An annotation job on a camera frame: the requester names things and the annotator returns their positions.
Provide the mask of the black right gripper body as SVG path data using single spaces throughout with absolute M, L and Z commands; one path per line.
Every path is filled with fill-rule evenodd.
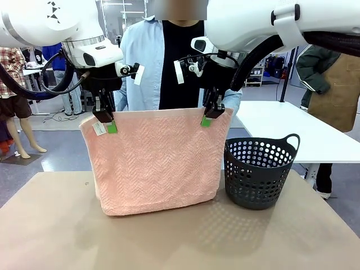
M 225 67 L 213 60 L 206 62 L 202 76 L 199 78 L 199 86 L 202 89 L 217 89 L 220 93 L 230 89 L 230 84 L 236 72 L 235 67 Z

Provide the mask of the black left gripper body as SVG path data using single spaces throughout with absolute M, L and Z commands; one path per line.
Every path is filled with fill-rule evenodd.
M 89 72 L 89 76 L 82 83 L 83 89 L 90 92 L 97 92 L 105 89 L 107 91 L 117 91 L 122 86 L 122 79 L 116 73 L 115 64 L 103 67 L 93 67 L 81 69 L 80 73 Z

